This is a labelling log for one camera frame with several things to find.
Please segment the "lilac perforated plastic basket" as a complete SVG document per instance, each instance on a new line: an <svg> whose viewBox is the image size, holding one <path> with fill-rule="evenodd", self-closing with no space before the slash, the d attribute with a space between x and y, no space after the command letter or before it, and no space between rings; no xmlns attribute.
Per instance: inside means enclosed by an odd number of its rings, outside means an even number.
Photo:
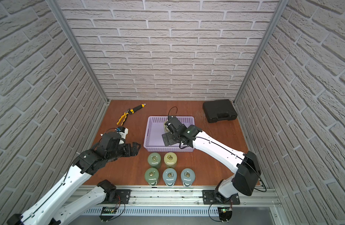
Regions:
<svg viewBox="0 0 345 225"><path fill-rule="evenodd" d="M181 149L179 144L165 146L162 135L168 131L165 129L165 123L168 116L150 116L146 126L144 148L149 152L193 152L194 148L187 147Z"/></svg>

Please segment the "yellow-green canister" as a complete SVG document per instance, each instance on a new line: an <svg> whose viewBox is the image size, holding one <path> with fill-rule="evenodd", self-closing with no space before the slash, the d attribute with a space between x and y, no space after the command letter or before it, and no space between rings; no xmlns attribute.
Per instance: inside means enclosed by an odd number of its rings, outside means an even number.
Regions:
<svg viewBox="0 0 345 225"><path fill-rule="evenodd" d="M164 129L165 129L165 132L166 132L166 133L170 133L170 130L169 130L169 128L168 128L168 121L166 121L166 122L164 123Z"/></svg>
<svg viewBox="0 0 345 225"><path fill-rule="evenodd" d="M167 152L164 156L164 163L168 168L175 168L178 157L174 152Z"/></svg>

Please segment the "dark green canister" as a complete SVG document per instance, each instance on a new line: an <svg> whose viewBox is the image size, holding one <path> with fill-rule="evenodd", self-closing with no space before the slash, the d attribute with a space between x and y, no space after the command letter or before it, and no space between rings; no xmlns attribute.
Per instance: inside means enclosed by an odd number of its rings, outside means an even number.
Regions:
<svg viewBox="0 0 345 225"><path fill-rule="evenodd" d="M161 155L157 152L153 152L148 156L148 164L150 167L159 169L162 165L162 158Z"/></svg>
<svg viewBox="0 0 345 225"><path fill-rule="evenodd" d="M144 175L145 181L151 185L156 186L159 183L159 171L158 169L152 167L149 168Z"/></svg>

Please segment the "blue-grey canister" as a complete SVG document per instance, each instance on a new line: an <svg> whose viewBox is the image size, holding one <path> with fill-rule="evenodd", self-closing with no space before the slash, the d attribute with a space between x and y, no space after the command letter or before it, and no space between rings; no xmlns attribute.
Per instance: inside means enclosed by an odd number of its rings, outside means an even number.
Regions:
<svg viewBox="0 0 345 225"><path fill-rule="evenodd" d="M196 179L194 171L190 168L185 168L181 172L182 184L185 187L190 187Z"/></svg>
<svg viewBox="0 0 345 225"><path fill-rule="evenodd" d="M177 172L173 168L167 168L164 170L162 178L167 186L174 186L177 180Z"/></svg>

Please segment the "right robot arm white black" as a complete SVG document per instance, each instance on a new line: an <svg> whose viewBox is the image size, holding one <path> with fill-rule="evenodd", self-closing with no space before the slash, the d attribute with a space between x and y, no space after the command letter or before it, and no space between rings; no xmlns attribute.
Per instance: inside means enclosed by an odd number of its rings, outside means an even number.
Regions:
<svg viewBox="0 0 345 225"><path fill-rule="evenodd" d="M253 152L243 153L232 149L210 137L195 125L186 127L175 116L168 116L165 122L168 133L163 134L166 146L179 144L180 148L191 147L200 150L225 165L233 176L222 180L214 190L213 202L224 204L239 193L251 196L261 180L261 169Z"/></svg>

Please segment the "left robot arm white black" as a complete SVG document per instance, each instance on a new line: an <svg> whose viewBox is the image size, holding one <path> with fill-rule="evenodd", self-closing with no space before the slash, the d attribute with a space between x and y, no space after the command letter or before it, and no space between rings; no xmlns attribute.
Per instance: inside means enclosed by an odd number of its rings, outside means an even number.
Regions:
<svg viewBox="0 0 345 225"><path fill-rule="evenodd" d="M104 133L100 141L78 155L65 175L32 207L22 214L14 214L8 225L67 225L89 208L106 202L122 203L116 186L108 180L101 181L83 197L64 206L72 194L107 163L121 157L134 157L141 148L139 143L126 143L128 130L119 127L115 132Z"/></svg>

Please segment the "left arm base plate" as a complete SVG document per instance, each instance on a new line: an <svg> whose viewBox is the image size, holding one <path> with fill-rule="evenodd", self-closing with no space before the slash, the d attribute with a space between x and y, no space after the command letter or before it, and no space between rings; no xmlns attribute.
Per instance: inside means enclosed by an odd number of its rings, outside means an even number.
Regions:
<svg viewBox="0 0 345 225"><path fill-rule="evenodd" d="M120 201L127 204L130 199L131 189L112 190L106 194L102 204L118 204Z"/></svg>

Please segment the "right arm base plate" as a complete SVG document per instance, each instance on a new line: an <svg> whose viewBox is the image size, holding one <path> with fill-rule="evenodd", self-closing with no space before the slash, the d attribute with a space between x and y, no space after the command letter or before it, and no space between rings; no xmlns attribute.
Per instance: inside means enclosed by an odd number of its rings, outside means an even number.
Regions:
<svg viewBox="0 0 345 225"><path fill-rule="evenodd" d="M225 205L240 205L240 199L238 194L234 194L229 198L223 197L215 190L203 190L202 191L203 203L205 205L210 204L225 204Z"/></svg>

